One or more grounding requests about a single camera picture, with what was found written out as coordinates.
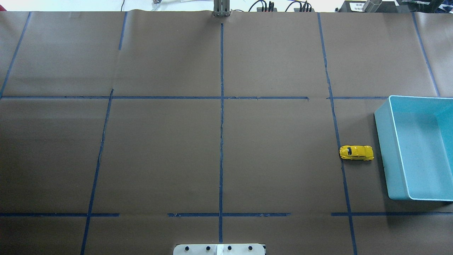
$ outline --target yellow toy car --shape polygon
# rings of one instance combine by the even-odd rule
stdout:
[[[368,161],[374,159],[374,153],[371,146],[345,145],[340,148],[340,157],[342,159]]]

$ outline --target vertical blue tape strip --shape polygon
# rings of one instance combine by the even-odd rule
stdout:
[[[425,58],[426,65],[428,66],[429,75],[431,76],[431,80],[433,81],[434,90],[436,91],[437,97],[440,97],[439,89],[437,88],[436,80],[434,79],[433,71],[431,69],[431,65],[429,64],[428,57],[426,56],[426,51],[423,46],[422,38],[420,37],[419,26],[417,25],[417,19],[415,18],[415,13],[412,12],[412,19],[414,20],[415,31],[417,33],[417,37],[419,38],[420,47],[422,48],[423,57]]]
[[[220,25],[220,172],[219,172],[219,244],[223,242],[223,23]]]
[[[20,44],[22,43],[22,39],[24,38],[25,31],[27,30],[27,27],[28,27],[28,23],[30,22],[30,17],[31,17],[31,12],[29,12],[27,21],[25,22],[24,28],[22,29],[22,33],[20,34],[20,38],[19,38],[19,42],[17,43],[16,50],[14,51],[13,58],[11,59],[10,67],[8,68],[8,71],[6,72],[6,77],[5,77],[5,80],[3,81],[3,86],[1,87],[1,90],[0,90],[0,99],[3,96],[3,92],[5,91],[6,84],[8,83],[8,79],[10,78],[11,69],[13,68],[14,61],[16,60],[17,52],[19,51]]]
[[[127,19],[127,12],[124,13],[123,29],[121,30],[120,45],[118,46],[118,50],[121,50],[121,47],[123,46],[123,37],[124,37],[124,29],[126,27],[126,19]]]
[[[96,164],[96,171],[94,173],[93,188],[91,190],[90,204],[88,206],[87,222],[85,223],[85,233],[83,234],[82,248],[80,251],[81,255],[85,254],[85,245],[87,244],[88,229],[90,227],[90,220],[91,220],[91,216],[92,216],[91,211],[93,209],[93,201],[94,201],[94,194],[96,192],[97,177],[99,175],[99,168],[101,166],[102,150],[104,150],[104,141],[106,139],[106,128],[107,128],[107,121],[108,121],[109,115],[110,115],[112,96],[113,96],[113,89],[110,92],[109,103],[107,105],[106,119],[104,121],[104,129],[102,130],[101,145],[99,146],[99,154],[97,156],[97,164]]]
[[[340,148],[340,134],[338,132],[338,125],[337,125],[337,116],[335,115],[335,106],[333,104],[333,92],[332,92],[332,85],[330,83],[330,77],[327,69],[327,55],[326,55],[326,46],[324,44],[324,36],[323,36],[323,27],[321,24],[321,15],[318,13],[318,24],[319,24],[319,35],[321,36],[321,46],[323,49],[323,56],[324,56],[324,67],[326,71],[326,78],[327,78],[327,83],[329,85],[329,98],[330,98],[330,106],[332,108],[332,116],[333,116],[333,125],[335,127],[335,136],[337,137],[337,146],[338,149]],[[343,160],[340,159],[341,161],[341,171],[343,174],[343,187],[344,187],[344,194],[346,197],[346,207],[347,207],[347,212],[348,212],[348,218],[349,218],[349,229],[351,231],[351,240],[352,240],[352,249],[354,251],[354,255],[357,255],[357,245],[356,245],[356,235],[354,232],[354,224],[352,222],[352,215],[351,215],[351,204],[349,201],[349,192],[347,190],[347,182],[346,182],[346,173],[344,171],[344,164]]]

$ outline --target black wire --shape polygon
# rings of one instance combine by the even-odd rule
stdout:
[[[263,8],[264,8],[264,10],[266,10],[266,9],[267,9],[267,3],[266,3],[266,1],[264,1],[264,0],[258,0],[258,1],[256,1],[256,2],[254,3],[254,4],[252,4],[252,6],[250,6],[250,9],[249,9],[249,11],[250,11],[250,10],[251,10],[251,9],[253,8],[253,6],[254,6],[254,5],[256,5],[256,4],[258,3],[258,2],[261,2],[261,4],[263,4],[263,3],[264,3],[264,6],[263,6]]]
[[[300,2],[300,1],[292,1],[292,2],[288,5],[288,7],[286,7],[286,10],[284,10],[284,11],[286,12],[286,11],[289,9],[289,7],[290,7],[293,3],[299,3],[299,4],[300,4],[300,9],[302,9],[302,2]]]

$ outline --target blue plastic bin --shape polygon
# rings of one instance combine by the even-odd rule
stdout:
[[[453,98],[390,96],[374,115],[389,197],[453,201]]]

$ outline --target white label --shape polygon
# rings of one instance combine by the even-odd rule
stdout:
[[[361,11],[363,12],[363,3],[349,3],[351,11]]]

